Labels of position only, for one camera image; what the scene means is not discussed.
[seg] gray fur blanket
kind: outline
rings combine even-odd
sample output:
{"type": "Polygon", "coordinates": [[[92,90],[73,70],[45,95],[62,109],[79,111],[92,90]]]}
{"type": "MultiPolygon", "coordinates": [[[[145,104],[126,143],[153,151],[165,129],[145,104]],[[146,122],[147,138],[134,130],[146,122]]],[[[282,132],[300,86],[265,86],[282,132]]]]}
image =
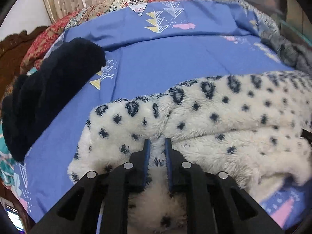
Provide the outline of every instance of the gray fur blanket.
{"type": "Polygon", "coordinates": [[[300,137],[302,128],[309,130],[311,108],[312,81],[300,71],[185,81],[94,108],[68,174],[76,182],[90,170],[108,172],[149,138],[149,184],[129,199],[129,223],[165,231],[186,223],[185,198],[167,188],[165,137],[188,161],[229,173],[261,201],[287,175],[300,185],[311,177],[311,146],[300,137]]]}

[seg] blue bedsheet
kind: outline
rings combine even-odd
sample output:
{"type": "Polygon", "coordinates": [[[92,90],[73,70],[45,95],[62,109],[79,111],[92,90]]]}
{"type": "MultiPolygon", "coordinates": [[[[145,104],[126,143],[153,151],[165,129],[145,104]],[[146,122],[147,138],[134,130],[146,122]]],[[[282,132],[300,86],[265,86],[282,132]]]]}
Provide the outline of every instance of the blue bedsheet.
{"type": "Polygon", "coordinates": [[[254,13],[246,15],[237,4],[183,0],[142,7],[143,13],[127,7],[100,16],[63,36],[64,41],[83,37],[102,46],[107,67],[58,114],[24,163],[15,166],[15,189],[36,222],[73,185],[67,167],[93,107],[161,93],[196,77],[291,70],[260,44],[254,13]]]}

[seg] black spot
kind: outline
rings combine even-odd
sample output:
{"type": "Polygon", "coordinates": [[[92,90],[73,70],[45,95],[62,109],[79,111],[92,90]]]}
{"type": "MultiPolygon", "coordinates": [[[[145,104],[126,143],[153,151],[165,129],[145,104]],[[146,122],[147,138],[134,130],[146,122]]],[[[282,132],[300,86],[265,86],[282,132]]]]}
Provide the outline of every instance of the black spot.
{"type": "Polygon", "coordinates": [[[268,120],[268,117],[265,114],[261,116],[261,124],[262,125],[265,125],[267,120],[268,120]]]}
{"type": "Polygon", "coordinates": [[[146,96],[138,96],[135,98],[136,100],[140,100],[140,101],[143,101],[143,102],[149,102],[149,98],[146,97],[146,96]]]}
{"type": "Polygon", "coordinates": [[[200,105],[195,102],[194,105],[193,105],[193,109],[195,111],[197,111],[199,107],[200,107],[200,105]]]}
{"type": "Polygon", "coordinates": [[[203,81],[201,84],[202,92],[205,94],[205,96],[212,100],[213,94],[216,90],[216,86],[214,83],[209,83],[207,81],[203,81]]]}
{"type": "Polygon", "coordinates": [[[276,139],[276,138],[274,138],[273,136],[271,136],[270,140],[271,140],[271,143],[272,143],[274,146],[277,145],[277,139],[276,139]]]}
{"type": "Polygon", "coordinates": [[[171,218],[168,216],[163,216],[160,224],[161,224],[161,226],[165,226],[166,228],[169,228],[171,225],[171,218]]]}
{"type": "Polygon", "coordinates": [[[87,127],[90,129],[90,126],[91,126],[91,122],[90,122],[90,120],[89,119],[87,119],[87,121],[86,121],[86,123],[85,123],[86,125],[87,125],[87,127]]]}
{"type": "Polygon", "coordinates": [[[108,106],[106,104],[100,105],[96,108],[96,114],[99,116],[103,116],[103,114],[106,112],[108,109],[108,106]]]}
{"type": "Polygon", "coordinates": [[[113,103],[118,103],[118,102],[123,102],[123,101],[128,101],[126,98],[119,98],[113,101],[113,103]]]}
{"type": "Polygon", "coordinates": [[[248,91],[248,96],[253,98],[255,96],[255,94],[253,93],[253,91],[250,90],[250,91],[248,91]]]}
{"type": "Polygon", "coordinates": [[[119,150],[121,151],[121,153],[123,154],[128,154],[130,149],[129,149],[129,146],[126,146],[125,144],[122,144],[120,147],[119,147],[119,150]]]}
{"type": "Polygon", "coordinates": [[[224,140],[224,134],[218,134],[216,135],[216,139],[223,141],[224,140]]]}
{"type": "Polygon", "coordinates": [[[184,98],[184,90],[174,87],[174,88],[170,88],[169,92],[171,93],[171,97],[174,100],[174,102],[177,105],[179,105],[184,98]]]}
{"type": "Polygon", "coordinates": [[[227,104],[229,102],[229,98],[227,96],[225,96],[223,99],[222,99],[222,102],[227,104]]]}
{"type": "Polygon", "coordinates": [[[298,80],[301,83],[302,87],[306,88],[304,81],[300,77],[298,77],[298,80]]]}
{"type": "Polygon", "coordinates": [[[250,75],[250,79],[251,79],[252,84],[255,86],[256,89],[261,88],[262,80],[261,80],[260,76],[250,75]]]}
{"type": "Polygon", "coordinates": [[[138,134],[132,134],[131,137],[133,140],[137,141],[140,136],[138,134]]]}
{"type": "Polygon", "coordinates": [[[167,96],[167,94],[166,93],[157,93],[157,94],[153,94],[153,96],[156,98],[161,98],[163,96],[167,96]]]}
{"type": "Polygon", "coordinates": [[[222,76],[206,76],[207,79],[219,80],[222,76]]]}
{"type": "Polygon", "coordinates": [[[180,122],[180,124],[177,126],[177,128],[179,128],[180,130],[182,130],[185,126],[184,122],[180,122]]]}
{"type": "Polygon", "coordinates": [[[74,182],[79,181],[78,175],[76,173],[71,173],[71,178],[73,179],[74,182]]]}
{"type": "Polygon", "coordinates": [[[104,128],[101,128],[101,130],[99,131],[99,135],[103,138],[107,138],[109,136],[104,128]]]}
{"type": "Polygon", "coordinates": [[[267,100],[266,102],[264,102],[264,105],[265,105],[266,107],[270,107],[270,106],[272,105],[272,102],[269,101],[269,100],[267,100]]]}
{"type": "Polygon", "coordinates": [[[242,106],[241,110],[247,112],[249,110],[249,106],[245,104],[242,106]]]}
{"type": "Polygon", "coordinates": [[[235,147],[229,147],[227,148],[227,153],[229,154],[234,154],[234,151],[236,151],[237,149],[235,147]]]}
{"type": "Polygon", "coordinates": [[[287,99],[287,98],[282,98],[282,101],[283,101],[283,104],[284,104],[285,106],[288,105],[288,99],[287,99]]]}
{"type": "Polygon", "coordinates": [[[158,114],[158,105],[156,103],[153,104],[153,113],[154,113],[155,119],[157,119],[159,114],[158,114]]]}
{"type": "Polygon", "coordinates": [[[78,150],[79,150],[79,147],[78,147],[78,145],[77,145],[76,153],[75,153],[75,155],[74,155],[74,159],[76,159],[76,160],[79,160],[79,153],[78,153],[78,150]]]}
{"type": "Polygon", "coordinates": [[[295,82],[295,80],[293,78],[289,79],[292,83],[292,85],[294,86],[295,89],[298,89],[298,84],[295,82]]]}
{"type": "Polygon", "coordinates": [[[179,83],[178,85],[179,86],[192,86],[194,83],[197,83],[197,80],[193,79],[193,80],[188,80],[188,81],[185,81],[183,83],[179,83]]]}
{"type": "Polygon", "coordinates": [[[152,178],[150,176],[147,176],[146,177],[146,184],[148,185],[151,182],[152,182],[152,178]]]}
{"type": "Polygon", "coordinates": [[[239,80],[237,80],[236,77],[233,75],[229,75],[227,77],[227,86],[234,93],[239,93],[241,91],[241,82],[239,80]]]}
{"type": "Polygon", "coordinates": [[[138,113],[138,102],[133,100],[126,103],[126,109],[128,110],[128,113],[131,115],[131,117],[135,116],[138,113]]]}
{"type": "Polygon", "coordinates": [[[217,120],[219,119],[219,115],[216,113],[211,114],[210,119],[213,120],[213,122],[217,122],[217,120]]]}
{"type": "Polygon", "coordinates": [[[270,79],[270,81],[271,81],[272,83],[274,83],[274,85],[275,85],[276,87],[279,87],[279,86],[280,86],[280,85],[279,85],[279,82],[278,82],[278,80],[277,80],[277,76],[276,76],[276,75],[274,75],[274,74],[268,74],[267,77],[270,79]]]}
{"type": "Polygon", "coordinates": [[[164,160],[164,159],[163,159],[163,160],[160,160],[160,159],[158,159],[158,158],[155,158],[155,159],[154,159],[154,164],[155,164],[156,166],[164,166],[165,160],[164,160]]]}
{"type": "Polygon", "coordinates": [[[113,170],[113,167],[110,164],[106,165],[104,168],[105,173],[110,173],[112,170],[113,170]]]}
{"type": "Polygon", "coordinates": [[[121,116],[119,114],[117,114],[114,116],[113,120],[116,124],[119,124],[119,122],[121,121],[121,116]]]}

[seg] bedding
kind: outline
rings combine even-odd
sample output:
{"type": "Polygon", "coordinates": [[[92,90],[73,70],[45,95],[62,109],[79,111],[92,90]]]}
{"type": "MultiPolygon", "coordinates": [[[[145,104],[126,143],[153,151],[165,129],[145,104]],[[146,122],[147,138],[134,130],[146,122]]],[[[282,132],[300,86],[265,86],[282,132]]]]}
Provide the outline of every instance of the bedding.
{"type": "Polygon", "coordinates": [[[101,47],[75,38],[45,59],[37,73],[19,76],[2,108],[3,135],[16,161],[23,162],[54,117],[105,63],[101,47]]]}
{"type": "MultiPolygon", "coordinates": [[[[228,10],[221,10],[222,15],[215,15],[214,6],[219,5],[212,1],[186,0],[178,5],[171,4],[168,7],[161,2],[148,3],[142,15],[135,12],[136,7],[125,8],[65,32],[65,41],[84,37],[110,49],[106,49],[107,66],[94,75],[56,116],[32,145],[24,163],[15,165],[15,180],[19,185],[13,189],[20,194],[35,221],[73,185],[66,173],[67,167],[76,153],[88,114],[95,106],[121,97],[131,99],[163,92],[176,83],[196,77],[291,70],[272,50],[260,43],[258,28],[251,22],[255,21],[258,26],[263,21],[253,12],[246,15],[241,8],[229,5],[228,10]],[[153,6],[155,12],[163,11],[158,17],[154,15],[153,6]],[[184,10],[174,17],[178,11],[175,9],[184,10]],[[199,15],[205,18],[205,26],[199,15]],[[157,28],[153,28],[150,22],[155,22],[157,28]],[[169,27],[161,30],[164,27],[160,26],[166,25],[169,27]],[[209,26],[213,26],[212,32],[207,29],[209,26]]],[[[263,204],[268,213],[278,211],[286,202],[285,198],[278,199],[280,202],[276,205],[272,202],[263,204]]],[[[284,220],[284,227],[296,223],[294,220],[290,222],[288,217],[284,220]]]]}

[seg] bed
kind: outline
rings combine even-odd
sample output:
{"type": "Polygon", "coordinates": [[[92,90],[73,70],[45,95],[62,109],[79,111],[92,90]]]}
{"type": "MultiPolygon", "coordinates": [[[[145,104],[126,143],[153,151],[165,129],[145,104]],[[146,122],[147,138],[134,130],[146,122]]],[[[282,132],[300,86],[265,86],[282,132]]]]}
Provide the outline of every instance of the bed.
{"type": "MultiPolygon", "coordinates": [[[[63,23],[65,31],[54,37],[54,44],[40,53],[45,57],[39,55],[37,63],[28,62],[28,52],[22,70],[29,74],[35,73],[53,50],[76,37],[100,45],[107,60],[107,71],[95,74],[36,140],[24,162],[14,164],[11,189],[35,222],[72,187],[67,168],[95,106],[160,93],[202,76],[292,69],[260,43],[261,12],[249,7],[253,12],[247,13],[247,19],[252,23],[239,30],[231,21],[233,11],[239,8],[233,6],[228,11],[218,6],[214,0],[107,0],[73,12],[63,23]]],[[[274,22],[266,26],[276,28],[274,22]]],[[[261,206],[287,230],[308,215],[311,196],[311,181],[298,187],[288,178],[261,206]]]]}

